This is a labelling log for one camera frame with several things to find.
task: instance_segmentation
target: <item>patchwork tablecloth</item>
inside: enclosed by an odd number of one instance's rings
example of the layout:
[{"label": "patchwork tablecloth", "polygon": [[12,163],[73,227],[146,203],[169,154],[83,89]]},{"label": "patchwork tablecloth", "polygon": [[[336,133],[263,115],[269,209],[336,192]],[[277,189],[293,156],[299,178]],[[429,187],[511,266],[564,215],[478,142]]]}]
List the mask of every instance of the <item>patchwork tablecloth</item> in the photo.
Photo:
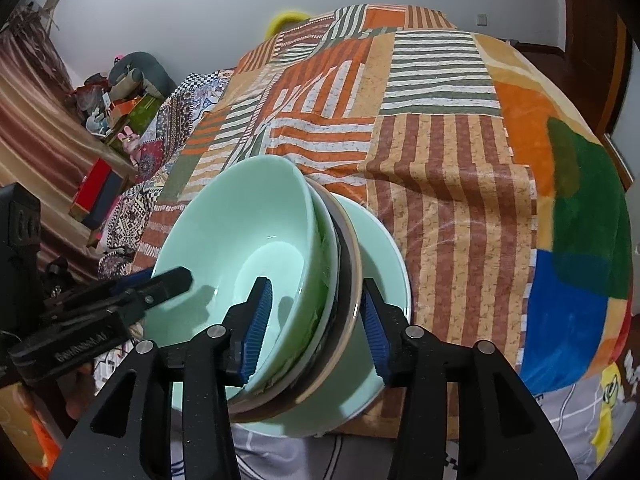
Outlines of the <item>patchwork tablecloth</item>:
[{"label": "patchwork tablecloth", "polygon": [[[373,211],[406,261],[414,322],[455,343],[491,339],[535,394],[620,354],[622,186],[575,107],[507,44],[440,12],[373,5],[263,43],[176,157],[133,269],[154,264],[208,182],[259,153]],[[394,436],[399,395],[343,430]],[[455,391],[450,400],[454,437]]]}]

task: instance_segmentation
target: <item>mint green bowl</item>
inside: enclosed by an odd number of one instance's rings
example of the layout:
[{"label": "mint green bowl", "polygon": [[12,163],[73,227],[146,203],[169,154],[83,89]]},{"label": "mint green bowl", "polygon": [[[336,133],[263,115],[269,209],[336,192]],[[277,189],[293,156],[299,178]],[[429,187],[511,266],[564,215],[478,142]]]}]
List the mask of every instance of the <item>mint green bowl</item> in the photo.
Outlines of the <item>mint green bowl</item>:
[{"label": "mint green bowl", "polygon": [[[291,366],[308,344],[324,305],[321,242],[310,190],[292,162],[276,155],[248,158],[220,173],[185,208],[160,251],[154,274],[178,266],[191,290],[146,313],[145,337],[159,346],[187,341],[222,322],[246,301],[255,279],[273,285],[273,307],[257,370],[244,386],[260,389]],[[228,387],[233,397],[239,388]],[[173,406],[181,408],[181,388]]]}]

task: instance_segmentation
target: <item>pink bunny toy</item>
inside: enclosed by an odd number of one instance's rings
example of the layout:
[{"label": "pink bunny toy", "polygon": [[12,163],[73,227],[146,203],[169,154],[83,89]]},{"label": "pink bunny toy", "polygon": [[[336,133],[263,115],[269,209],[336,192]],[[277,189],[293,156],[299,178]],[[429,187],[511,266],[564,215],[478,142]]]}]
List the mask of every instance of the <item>pink bunny toy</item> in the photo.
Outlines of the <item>pink bunny toy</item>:
[{"label": "pink bunny toy", "polygon": [[124,151],[129,153],[129,157],[134,166],[140,162],[140,136],[135,134],[129,126],[124,127],[124,131],[118,134],[122,141]]}]

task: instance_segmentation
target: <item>bed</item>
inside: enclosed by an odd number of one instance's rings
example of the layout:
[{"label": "bed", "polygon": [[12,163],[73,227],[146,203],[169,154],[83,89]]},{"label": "bed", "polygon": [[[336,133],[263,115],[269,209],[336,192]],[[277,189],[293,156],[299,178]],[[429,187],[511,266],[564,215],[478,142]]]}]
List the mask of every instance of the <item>bed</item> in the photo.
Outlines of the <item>bed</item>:
[{"label": "bed", "polygon": [[[234,70],[189,76],[144,142],[142,181],[104,225],[103,276],[153,266],[184,207],[230,164],[286,156],[391,232],[413,322],[496,343],[581,478],[615,444],[640,376],[624,191],[576,108],[508,44],[431,9],[345,7]],[[128,349],[100,362],[98,381]],[[340,430],[393,438],[400,412],[391,390]]]}]

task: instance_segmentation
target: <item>silver screw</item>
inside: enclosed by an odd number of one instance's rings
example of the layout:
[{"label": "silver screw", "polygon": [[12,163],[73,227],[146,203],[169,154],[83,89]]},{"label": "silver screw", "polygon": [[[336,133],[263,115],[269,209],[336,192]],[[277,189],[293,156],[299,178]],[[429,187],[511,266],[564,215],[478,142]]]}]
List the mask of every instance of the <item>silver screw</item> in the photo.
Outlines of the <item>silver screw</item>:
[{"label": "silver screw", "polygon": [[222,337],[223,335],[225,335],[225,333],[226,333],[226,328],[223,327],[222,325],[214,325],[207,328],[207,335],[212,339],[215,339],[217,337]]},{"label": "silver screw", "polygon": [[404,333],[411,339],[420,339],[424,335],[424,329],[417,325],[411,325],[404,330]]},{"label": "silver screw", "polygon": [[154,342],[149,341],[148,339],[145,339],[144,341],[140,341],[136,345],[136,352],[138,352],[139,354],[146,354],[151,352],[153,347],[154,347]]},{"label": "silver screw", "polygon": [[478,350],[483,354],[491,355],[495,352],[495,345],[491,341],[479,341]]}]

